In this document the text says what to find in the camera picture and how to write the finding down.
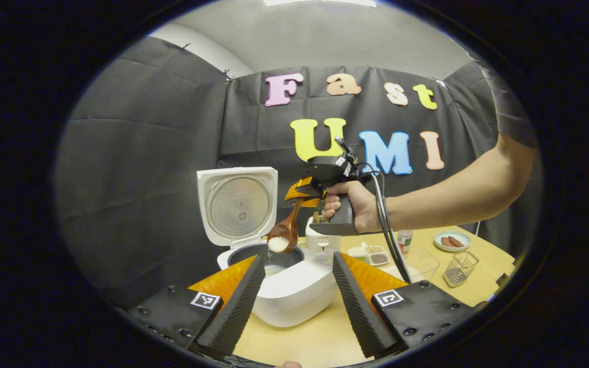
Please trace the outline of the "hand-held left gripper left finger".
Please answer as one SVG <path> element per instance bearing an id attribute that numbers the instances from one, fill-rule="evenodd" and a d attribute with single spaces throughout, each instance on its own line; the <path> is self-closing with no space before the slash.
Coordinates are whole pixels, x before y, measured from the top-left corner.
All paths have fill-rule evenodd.
<path id="1" fill-rule="evenodd" d="M 263 258 L 252 256 L 192 286 L 168 286 L 127 314 L 178 349 L 224 358 L 235 350 L 264 278 Z"/>

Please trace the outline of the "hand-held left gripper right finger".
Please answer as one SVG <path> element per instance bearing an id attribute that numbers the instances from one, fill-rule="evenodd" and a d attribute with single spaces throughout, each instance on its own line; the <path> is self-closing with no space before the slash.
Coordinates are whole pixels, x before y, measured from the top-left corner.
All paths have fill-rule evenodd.
<path id="1" fill-rule="evenodd" d="M 416 350 L 474 313 L 429 281 L 409 284 L 345 253 L 334 253 L 332 272 L 367 358 Z"/>

